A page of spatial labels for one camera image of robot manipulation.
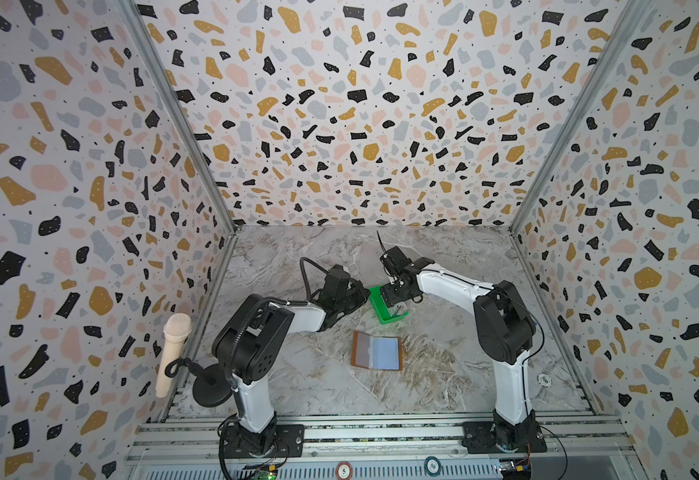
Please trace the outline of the stack of credit cards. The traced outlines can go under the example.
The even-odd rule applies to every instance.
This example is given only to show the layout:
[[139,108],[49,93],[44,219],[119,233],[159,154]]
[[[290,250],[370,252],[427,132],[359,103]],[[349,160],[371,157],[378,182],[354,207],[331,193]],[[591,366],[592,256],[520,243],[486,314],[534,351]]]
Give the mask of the stack of credit cards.
[[407,316],[407,306],[405,304],[395,305],[389,314],[391,314],[391,318],[403,318]]

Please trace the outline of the green plastic card tray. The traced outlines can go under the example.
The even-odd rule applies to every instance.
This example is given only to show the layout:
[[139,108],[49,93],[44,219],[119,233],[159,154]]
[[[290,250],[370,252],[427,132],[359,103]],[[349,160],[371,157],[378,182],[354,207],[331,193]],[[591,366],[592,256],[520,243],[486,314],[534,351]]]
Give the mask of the green plastic card tray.
[[381,297],[381,286],[371,287],[371,289],[369,289],[369,292],[371,292],[371,296],[369,296],[369,301],[371,302],[371,306],[373,306],[373,311],[375,312],[375,315],[377,316],[377,319],[379,320],[379,323],[381,325],[389,325],[391,323],[401,321],[405,319],[405,317],[409,316],[409,312],[407,311],[407,316],[403,318],[391,318],[391,314],[389,314],[391,308],[387,308],[385,302],[383,301],[383,298]]

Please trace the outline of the brown leather card holder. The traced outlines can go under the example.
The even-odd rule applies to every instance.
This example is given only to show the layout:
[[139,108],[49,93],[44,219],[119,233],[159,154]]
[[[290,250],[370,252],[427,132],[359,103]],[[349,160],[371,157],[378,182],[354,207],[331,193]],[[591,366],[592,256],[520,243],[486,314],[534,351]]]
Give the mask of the brown leather card holder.
[[377,371],[403,370],[403,342],[397,337],[375,337],[353,332],[353,367]]

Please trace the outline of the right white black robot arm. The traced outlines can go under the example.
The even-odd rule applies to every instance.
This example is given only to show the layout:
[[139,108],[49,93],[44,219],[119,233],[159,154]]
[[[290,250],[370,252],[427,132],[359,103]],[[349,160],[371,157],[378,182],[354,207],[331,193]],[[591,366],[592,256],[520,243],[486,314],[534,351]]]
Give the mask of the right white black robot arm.
[[389,283],[381,298],[393,307],[425,295],[437,296],[475,316],[479,346],[493,362],[495,409],[489,421],[463,423],[461,444],[470,454],[529,455],[547,451],[545,436],[529,398],[533,336],[537,326],[517,288],[491,284],[451,272],[433,260],[408,258],[393,247],[381,255]]

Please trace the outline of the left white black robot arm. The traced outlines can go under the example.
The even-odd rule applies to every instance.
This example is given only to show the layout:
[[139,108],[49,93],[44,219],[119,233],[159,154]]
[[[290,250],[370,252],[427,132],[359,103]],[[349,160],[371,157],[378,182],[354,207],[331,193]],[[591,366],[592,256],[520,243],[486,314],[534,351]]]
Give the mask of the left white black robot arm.
[[276,448],[277,415],[269,395],[268,374],[285,338],[316,333],[361,308],[371,292],[335,265],[323,269],[323,286],[305,284],[303,300],[249,295],[234,312],[211,347],[215,364],[205,368],[207,380],[192,388],[195,402],[206,408],[233,399],[236,413],[221,445],[249,456],[265,456]]

